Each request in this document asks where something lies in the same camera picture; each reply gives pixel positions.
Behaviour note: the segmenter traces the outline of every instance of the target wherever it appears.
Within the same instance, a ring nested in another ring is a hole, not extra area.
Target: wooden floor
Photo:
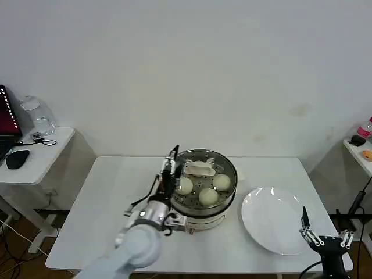
[[[60,216],[56,224],[58,227],[62,226],[65,218]],[[24,236],[33,239],[37,234],[37,229],[25,218],[21,218],[19,221],[14,221],[11,223],[19,233]],[[26,248],[28,248],[29,243],[13,233],[11,230],[6,230],[6,240],[8,243],[8,249],[14,257],[20,258]],[[48,252],[54,243],[53,239],[48,239],[44,242],[42,250]],[[354,242],[350,256],[355,263],[354,270],[350,273],[351,277],[356,279],[356,258],[357,258],[357,245],[358,242]],[[46,256],[41,254],[38,258],[24,262],[19,265],[20,274],[17,275],[18,270],[11,269],[16,261],[10,258],[9,253],[5,253],[4,238],[0,237],[0,279],[67,279],[73,278],[73,275],[68,271],[57,271],[50,270],[45,267]],[[35,257],[33,254],[25,252],[22,259],[31,259]],[[372,259],[369,257],[368,252],[362,245],[361,250],[361,261],[360,261],[360,279],[372,278]],[[259,279],[275,279],[275,275],[218,275],[218,274],[133,274],[131,279],[240,279],[240,278],[259,278]],[[283,276],[284,279],[295,279],[298,278],[298,274],[286,274]]]

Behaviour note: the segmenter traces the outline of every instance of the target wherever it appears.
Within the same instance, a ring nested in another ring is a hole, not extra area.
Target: white backdrop
[[[371,115],[372,4],[0,1],[0,83],[97,155],[299,156]]]

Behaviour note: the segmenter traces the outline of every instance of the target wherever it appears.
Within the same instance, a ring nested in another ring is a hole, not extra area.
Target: small side table
[[[4,163],[0,166],[1,197],[40,229],[39,234],[35,237],[28,250],[30,253],[38,252],[38,248],[45,237],[56,237],[58,229],[53,228],[51,225],[56,215],[51,214],[46,219],[43,219],[29,205],[29,201],[25,197],[23,189],[41,182],[55,160],[69,143],[74,133],[74,128],[57,127],[55,134],[48,137],[50,140],[56,140],[56,145],[45,146],[43,144],[36,144],[18,146],[14,148],[14,151],[23,149],[28,149],[30,151],[30,156],[27,158],[25,164],[17,170],[9,170]],[[29,136],[30,135],[27,134],[24,137],[25,142],[28,141]],[[41,192],[35,192],[35,194],[45,198],[45,195]]]
[[[356,147],[352,144],[350,144],[346,139],[344,140],[344,146],[348,149],[348,151],[353,155],[355,160],[360,164],[360,166],[365,170],[365,172],[368,174],[369,177],[372,176],[372,162],[367,161],[364,157],[362,152],[364,150],[372,150],[372,144],[368,141],[366,141],[365,144],[362,146]],[[353,219],[353,224],[357,228],[358,231],[362,230],[362,223],[359,220]],[[364,225],[364,233],[363,233],[363,243],[366,246],[368,253],[372,257],[372,221],[369,221]]]

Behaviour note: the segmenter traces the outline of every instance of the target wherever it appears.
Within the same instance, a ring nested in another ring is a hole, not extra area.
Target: table leg
[[[0,197],[0,209],[4,211],[8,216],[12,216],[13,219],[18,220],[19,214],[3,199]]]
[[[55,215],[43,219],[33,208],[29,207],[27,200],[23,198],[24,193],[17,193],[17,190],[9,191],[6,194],[2,194],[2,197],[8,204],[14,209],[18,210],[25,218],[32,222],[41,231],[33,241],[30,249],[30,253],[37,253],[38,248],[44,241],[45,237],[56,237],[57,229],[53,228],[51,223],[54,221]]]

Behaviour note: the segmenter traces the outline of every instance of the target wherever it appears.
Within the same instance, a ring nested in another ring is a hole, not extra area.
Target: computer mouse
[[[23,166],[27,157],[29,156],[29,150],[19,150],[11,153],[6,158],[6,166],[9,170],[16,170]]]

